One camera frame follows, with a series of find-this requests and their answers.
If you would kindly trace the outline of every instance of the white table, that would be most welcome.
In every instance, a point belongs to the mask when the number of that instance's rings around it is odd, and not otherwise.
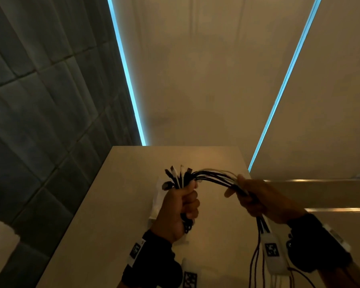
[[[237,147],[113,147],[37,287],[115,288],[134,242],[147,229],[158,176],[180,164],[249,178]],[[247,287],[256,221],[224,191],[200,184],[199,218],[188,243],[174,245],[173,251],[180,263],[186,257],[210,271],[209,287]]]

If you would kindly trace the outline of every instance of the glowing blue line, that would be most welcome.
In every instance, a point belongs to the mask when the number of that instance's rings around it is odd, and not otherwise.
[[[321,0],[315,0],[315,2],[313,3],[312,9],[311,9],[311,13],[309,14],[307,23],[305,24],[304,29],[303,29],[303,31],[302,31],[302,34],[301,34],[301,37],[300,37],[298,46],[296,47],[295,53],[293,54],[292,61],[291,61],[291,63],[289,64],[287,74],[286,74],[285,77],[284,77],[284,81],[283,81],[283,83],[281,84],[280,91],[279,91],[279,93],[278,93],[278,95],[277,95],[277,97],[276,97],[275,103],[273,104],[271,113],[269,114],[269,117],[268,117],[267,123],[265,124],[263,133],[261,134],[260,140],[259,140],[259,142],[258,142],[258,144],[257,144],[257,147],[256,147],[254,153],[253,153],[253,157],[252,157],[252,159],[251,159],[250,166],[248,167],[248,171],[249,171],[249,172],[250,172],[251,169],[252,169],[254,160],[256,159],[256,156],[257,156],[257,154],[258,154],[258,152],[259,152],[259,149],[260,149],[260,147],[261,147],[261,144],[263,143],[265,134],[267,133],[268,127],[269,127],[269,125],[271,124],[271,121],[272,121],[273,115],[275,114],[276,108],[277,108],[277,106],[279,105],[279,102],[280,102],[280,99],[281,99],[281,97],[282,97],[282,95],[283,95],[285,86],[287,86],[288,79],[289,79],[289,77],[290,77],[290,75],[291,75],[291,72],[292,72],[293,67],[294,67],[294,65],[295,65],[295,63],[296,63],[296,60],[298,59],[299,53],[300,53],[300,51],[301,51],[302,45],[304,44],[305,38],[307,37],[307,34],[308,34],[308,32],[309,32],[309,29],[311,28],[312,21],[313,21],[313,19],[315,18],[315,15],[316,15],[317,9],[319,8],[320,2],[321,2]]]
[[[125,54],[124,54],[124,50],[123,50],[123,45],[121,43],[119,27],[117,26],[116,15],[115,15],[115,10],[113,8],[112,0],[108,0],[108,5],[109,5],[109,10],[110,10],[110,15],[112,17],[113,27],[114,27],[115,33],[116,33],[117,44],[119,45],[121,62],[123,63],[125,78],[127,80],[127,86],[129,89],[129,95],[131,96],[132,106],[133,106],[133,110],[135,112],[135,118],[136,118],[137,128],[139,129],[141,145],[146,146],[143,128],[142,128],[141,122],[140,122],[139,111],[137,110],[135,95],[134,95],[133,89],[132,89],[132,83],[131,83],[131,79],[130,79],[129,71],[128,71],[128,67],[127,67],[127,60],[125,59]]]

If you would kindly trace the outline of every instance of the black wrist strap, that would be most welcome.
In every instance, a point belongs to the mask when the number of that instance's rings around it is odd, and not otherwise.
[[[345,268],[352,257],[322,226],[313,214],[288,221],[291,240],[287,242],[291,262],[304,272]]]
[[[183,271],[174,257],[172,244],[149,230],[134,245],[121,281],[131,288],[177,288]]]

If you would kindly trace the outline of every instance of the led strip light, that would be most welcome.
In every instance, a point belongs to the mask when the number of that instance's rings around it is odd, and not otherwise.
[[[290,75],[291,75],[291,72],[292,72],[292,70],[293,70],[293,67],[295,66],[296,60],[298,59],[299,53],[300,53],[300,51],[301,51],[302,45],[304,44],[305,38],[307,37],[307,34],[308,34],[308,32],[309,32],[309,29],[311,28],[312,21],[313,21],[313,19],[315,18],[315,15],[316,15],[317,9],[319,8],[320,2],[321,2],[321,0],[315,0],[315,2],[313,3],[312,9],[311,9],[311,13],[309,14],[307,23],[305,24],[305,27],[304,27],[304,29],[303,29],[303,31],[302,31],[302,34],[301,34],[301,37],[300,37],[298,46],[296,47],[295,53],[293,54],[292,61],[291,61],[291,63],[289,64],[288,71],[287,71],[287,73],[286,73],[286,75],[285,75],[285,77],[284,77],[283,83],[281,84],[280,91],[279,91],[279,93],[278,93],[278,95],[277,95],[277,97],[276,97],[276,101],[275,101],[275,103],[273,104],[271,113],[269,114],[269,117],[268,117],[267,123],[265,124],[263,133],[261,134],[260,140],[259,140],[259,142],[258,142],[258,144],[257,144],[257,146],[256,146],[256,149],[255,149],[254,153],[253,153],[253,157],[252,157],[251,162],[250,162],[250,165],[249,165],[249,167],[248,167],[248,171],[249,171],[249,172],[250,172],[251,169],[252,169],[254,160],[256,159],[256,156],[257,156],[257,154],[258,154],[258,152],[259,152],[259,149],[260,149],[260,147],[261,147],[261,144],[263,143],[265,134],[267,133],[268,127],[269,127],[269,125],[271,124],[273,115],[274,115],[274,113],[275,113],[275,111],[276,111],[277,106],[279,105],[279,102],[280,102],[280,99],[281,99],[281,97],[282,97],[282,95],[283,95],[284,89],[285,89],[285,87],[287,86],[289,77],[290,77]]]
[[[115,30],[115,33],[116,33],[117,44],[119,46],[120,57],[121,57],[121,61],[123,63],[125,78],[127,80],[127,86],[128,86],[128,89],[129,89],[129,95],[131,96],[132,106],[133,106],[133,110],[135,112],[135,118],[136,118],[137,128],[139,129],[141,145],[146,146],[147,144],[145,142],[143,128],[142,128],[141,122],[140,122],[139,111],[137,110],[135,95],[134,95],[134,92],[133,92],[132,83],[131,83],[131,79],[130,79],[130,76],[129,76],[129,71],[128,71],[128,66],[127,66],[127,61],[125,59],[123,45],[121,43],[119,27],[117,26],[117,20],[116,20],[116,15],[115,15],[115,10],[114,10],[114,7],[113,7],[112,0],[108,0],[108,6],[109,6],[109,10],[110,10],[110,15],[112,17],[113,27],[114,27],[114,30]]]

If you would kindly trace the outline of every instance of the white electronic device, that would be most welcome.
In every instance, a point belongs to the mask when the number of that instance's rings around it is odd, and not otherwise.
[[[291,272],[288,271],[288,262],[277,235],[274,233],[263,233],[260,239],[269,273],[271,275],[289,276]]]

